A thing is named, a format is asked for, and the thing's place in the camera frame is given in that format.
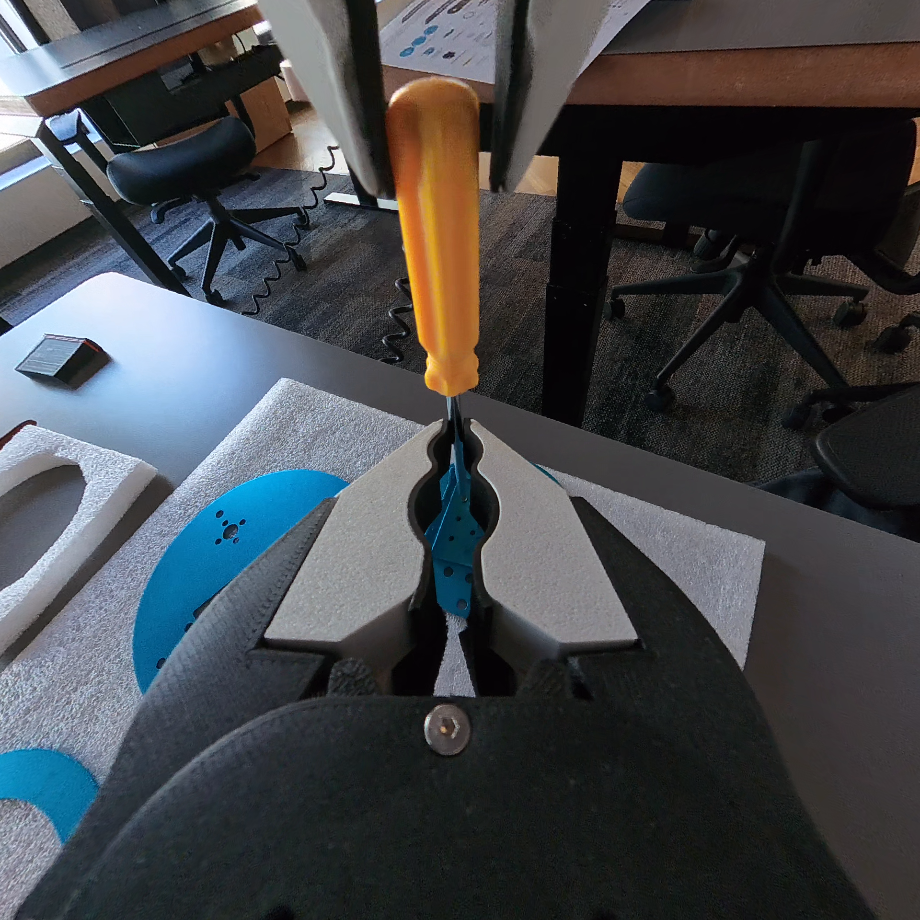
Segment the person's dark trousers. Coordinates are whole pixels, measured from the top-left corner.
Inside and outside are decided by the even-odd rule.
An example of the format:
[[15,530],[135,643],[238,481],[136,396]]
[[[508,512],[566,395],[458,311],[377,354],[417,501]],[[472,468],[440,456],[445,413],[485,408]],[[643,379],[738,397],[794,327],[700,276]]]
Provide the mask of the person's dark trousers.
[[867,510],[837,489],[817,467],[760,483],[756,489],[808,507],[861,522]]

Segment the blue slotted metal disc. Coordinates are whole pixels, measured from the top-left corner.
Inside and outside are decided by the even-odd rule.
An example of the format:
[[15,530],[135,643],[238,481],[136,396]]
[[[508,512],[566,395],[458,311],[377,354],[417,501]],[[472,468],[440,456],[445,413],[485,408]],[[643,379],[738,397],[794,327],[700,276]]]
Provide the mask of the blue slotted metal disc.
[[271,473],[231,489],[183,528],[157,563],[135,617],[132,661],[142,693],[213,596],[345,487],[314,470]]

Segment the printed instruction sheet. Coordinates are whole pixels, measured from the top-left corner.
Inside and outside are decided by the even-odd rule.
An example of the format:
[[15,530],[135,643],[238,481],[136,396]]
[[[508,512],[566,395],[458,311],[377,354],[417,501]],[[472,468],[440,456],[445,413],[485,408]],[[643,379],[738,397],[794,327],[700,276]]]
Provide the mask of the printed instruction sheet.
[[380,33],[382,63],[492,85],[497,2],[409,2]]

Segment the black under-desk tray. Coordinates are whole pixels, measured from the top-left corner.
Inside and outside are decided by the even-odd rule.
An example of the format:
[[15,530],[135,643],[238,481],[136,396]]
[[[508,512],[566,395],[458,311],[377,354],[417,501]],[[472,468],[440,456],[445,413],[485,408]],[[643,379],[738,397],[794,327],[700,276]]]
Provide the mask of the black under-desk tray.
[[192,75],[169,88],[157,72],[139,76],[102,94],[132,141],[155,143],[197,121],[221,117],[225,104],[270,77],[280,75],[282,52],[256,46],[229,63]]

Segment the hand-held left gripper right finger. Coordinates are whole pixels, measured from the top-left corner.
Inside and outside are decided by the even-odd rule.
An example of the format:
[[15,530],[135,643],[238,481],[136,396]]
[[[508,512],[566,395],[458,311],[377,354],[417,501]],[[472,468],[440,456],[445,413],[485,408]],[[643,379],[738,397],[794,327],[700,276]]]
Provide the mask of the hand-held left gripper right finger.
[[566,490],[467,420],[474,604],[461,638],[477,691],[513,691],[535,662],[638,650],[636,629]]

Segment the brown cardboard box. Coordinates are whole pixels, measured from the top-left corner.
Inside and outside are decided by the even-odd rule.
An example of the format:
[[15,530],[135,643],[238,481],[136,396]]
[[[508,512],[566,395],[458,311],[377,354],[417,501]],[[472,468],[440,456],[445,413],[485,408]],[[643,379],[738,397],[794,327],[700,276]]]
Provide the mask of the brown cardboard box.
[[293,130],[286,106],[286,90],[281,86],[280,78],[271,77],[241,95],[241,104],[252,122],[259,155]]

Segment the small black box red edge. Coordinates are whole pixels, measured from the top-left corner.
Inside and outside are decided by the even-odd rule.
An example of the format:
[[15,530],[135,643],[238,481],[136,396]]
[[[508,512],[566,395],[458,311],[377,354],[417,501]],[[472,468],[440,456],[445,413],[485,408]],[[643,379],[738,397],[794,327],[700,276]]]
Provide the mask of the small black box red edge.
[[91,339],[46,334],[16,371],[40,382],[76,388],[109,360],[109,353]]

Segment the large white foam sheet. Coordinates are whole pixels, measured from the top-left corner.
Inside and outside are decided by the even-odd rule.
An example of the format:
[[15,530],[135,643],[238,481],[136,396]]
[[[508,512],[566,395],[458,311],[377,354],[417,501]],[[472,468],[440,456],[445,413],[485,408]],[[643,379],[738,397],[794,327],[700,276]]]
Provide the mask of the large white foam sheet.
[[[180,525],[192,521],[192,512],[205,508],[231,486],[260,474],[301,467],[355,479],[408,442],[420,425],[398,419],[308,385],[282,379],[260,399],[236,428],[178,487],[153,517],[65,604],[62,612],[17,655],[2,673],[2,753],[48,748],[64,753],[104,777],[113,763],[124,731],[141,700],[132,663],[132,635],[142,590],[155,563],[167,550]],[[604,489],[581,479],[562,476],[564,486],[592,502],[652,561],[673,576],[743,663],[753,622],[753,610],[764,556],[764,544],[752,537],[697,522],[647,502]],[[256,804],[256,792],[274,792],[269,780],[311,778],[307,762],[282,758],[275,764],[269,742],[284,742],[282,753],[294,752],[293,742],[310,741],[303,731],[279,724],[247,730],[246,745],[229,755],[217,779],[240,778],[243,768],[255,767],[253,778],[238,792],[205,802],[211,786],[197,787],[192,806],[201,805],[204,817],[242,818],[243,806]],[[2,918],[14,918],[17,909],[63,845],[51,818],[38,806],[15,801],[2,803]],[[576,918],[579,913],[555,903],[549,883],[548,857],[523,879],[494,879],[498,893],[485,890],[485,880],[462,881],[461,894],[478,900],[468,906],[459,899],[440,900],[420,895],[420,913],[397,910],[397,917],[422,916],[432,907],[434,918]]]

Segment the white foam piece with cutout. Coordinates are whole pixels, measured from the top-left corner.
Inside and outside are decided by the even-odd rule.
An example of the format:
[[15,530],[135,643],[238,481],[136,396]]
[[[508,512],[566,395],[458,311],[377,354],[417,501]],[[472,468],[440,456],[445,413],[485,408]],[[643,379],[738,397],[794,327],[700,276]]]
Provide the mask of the white foam piece with cutout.
[[155,467],[139,458],[28,425],[2,449],[2,495],[62,466],[79,469],[86,483],[84,494],[63,534],[2,590],[2,651],[52,603],[156,475]]

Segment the black desk leg frame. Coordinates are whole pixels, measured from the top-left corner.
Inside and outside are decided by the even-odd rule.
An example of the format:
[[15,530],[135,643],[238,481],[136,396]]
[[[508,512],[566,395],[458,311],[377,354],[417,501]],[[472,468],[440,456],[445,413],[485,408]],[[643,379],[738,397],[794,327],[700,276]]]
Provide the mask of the black desk leg frame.
[[77,145],[98,171],[106,174],[108,162],[90,138],[89,128],[78,109],[42,120],[32,140],[80,201],[151,282],[174,293],[190,295],[183,283],[155,253],[154,248],[122,213],[109,193],[91,176],[82,162],[69,152],[70,144]]

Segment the orange handled screwdriver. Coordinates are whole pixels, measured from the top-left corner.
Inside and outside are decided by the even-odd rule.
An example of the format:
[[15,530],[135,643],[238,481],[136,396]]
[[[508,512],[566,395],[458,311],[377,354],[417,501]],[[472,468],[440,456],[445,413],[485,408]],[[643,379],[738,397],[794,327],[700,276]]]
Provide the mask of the orange handled screwdriver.
[[453,78],[422,78],[394,94],[385,123],[425,384],[449,401],[467,501],[459,397],[478,383],[478,98]]

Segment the black saddle stool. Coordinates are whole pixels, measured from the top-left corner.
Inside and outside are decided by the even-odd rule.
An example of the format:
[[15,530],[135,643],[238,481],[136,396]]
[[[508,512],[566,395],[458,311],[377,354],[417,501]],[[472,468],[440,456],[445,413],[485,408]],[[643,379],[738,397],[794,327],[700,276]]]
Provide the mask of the black saddle stool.
[[245,249],[250,239],[281,251],[293,259],[296,270],[305,270],[305,260],[292,244],[269,236],[254,224],[294,215],[306,226],[302,208],[243,209],[231,211],[219,200],[222,190],[242,178],[254,178],[246,172],[257,155],[253,134],[244,121],[226,117],[207,130],[148,151],[114,156],[107,168],[114,189],[126,201],[152,208],[152,221],[163,222],[167,211],[190,201],[204,203],[210,219],[167,258],[167,265],[179,281],[186,278],[178,260],[208,245],[208,256],[201,282],[206,300],[222,305],[222,295],[212,289],[213,277],[227,243]]

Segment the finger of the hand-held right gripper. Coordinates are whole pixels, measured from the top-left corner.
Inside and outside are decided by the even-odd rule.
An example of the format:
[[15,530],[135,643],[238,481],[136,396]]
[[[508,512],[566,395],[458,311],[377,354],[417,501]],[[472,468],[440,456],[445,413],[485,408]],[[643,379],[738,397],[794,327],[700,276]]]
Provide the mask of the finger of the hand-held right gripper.
[[500,2],[492,191],[516,189],[581,72],[634,15],[634,2]]
[[374,1],[259,1],[307,98],[362,187],[394,196]]

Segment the blue perforated metal bracket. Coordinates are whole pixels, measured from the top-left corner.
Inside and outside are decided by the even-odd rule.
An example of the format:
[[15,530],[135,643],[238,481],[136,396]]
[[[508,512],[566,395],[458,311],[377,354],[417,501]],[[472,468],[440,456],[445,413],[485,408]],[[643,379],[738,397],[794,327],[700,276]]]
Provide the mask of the blue perforated metal bracket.
[[457,486],[454,465],[440,481],[442,507],[425,531],[431,546],[436,599],[443,611],[466,618],[470,613],[473,555],[483,536]]

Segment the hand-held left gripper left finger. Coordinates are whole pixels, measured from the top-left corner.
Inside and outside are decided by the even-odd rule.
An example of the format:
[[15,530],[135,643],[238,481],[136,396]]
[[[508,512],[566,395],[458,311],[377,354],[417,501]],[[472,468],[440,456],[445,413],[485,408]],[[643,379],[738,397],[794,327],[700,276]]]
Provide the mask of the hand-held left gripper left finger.
[[431,691],[446,643],[424,529],[441,509],[452,427],[432,423],[339,492],[263,636],[361,659],[395,691]]

